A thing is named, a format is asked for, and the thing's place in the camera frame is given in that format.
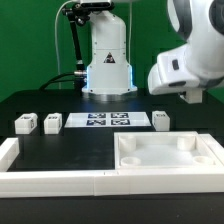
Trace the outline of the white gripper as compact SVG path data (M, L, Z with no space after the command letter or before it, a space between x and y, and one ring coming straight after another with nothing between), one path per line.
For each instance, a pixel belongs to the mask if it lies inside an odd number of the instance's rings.
M148 76L151 95L186 92L192 89L224 87L224 76L204 81L191 73L184 61L186 45L160 53Z

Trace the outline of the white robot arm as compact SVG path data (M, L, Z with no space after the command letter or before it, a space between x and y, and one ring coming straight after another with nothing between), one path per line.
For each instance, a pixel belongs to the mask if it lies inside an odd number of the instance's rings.
M91 23L92 61L79 71L87 76L86 97L121 98L137 91L126 60L126 26L110 11L121 0L70 0L61 11L75 27ZM167 0L173 29L186 42L157 56L148 75L152 95L179 93L200 103L206 89L224 87L224 0Z

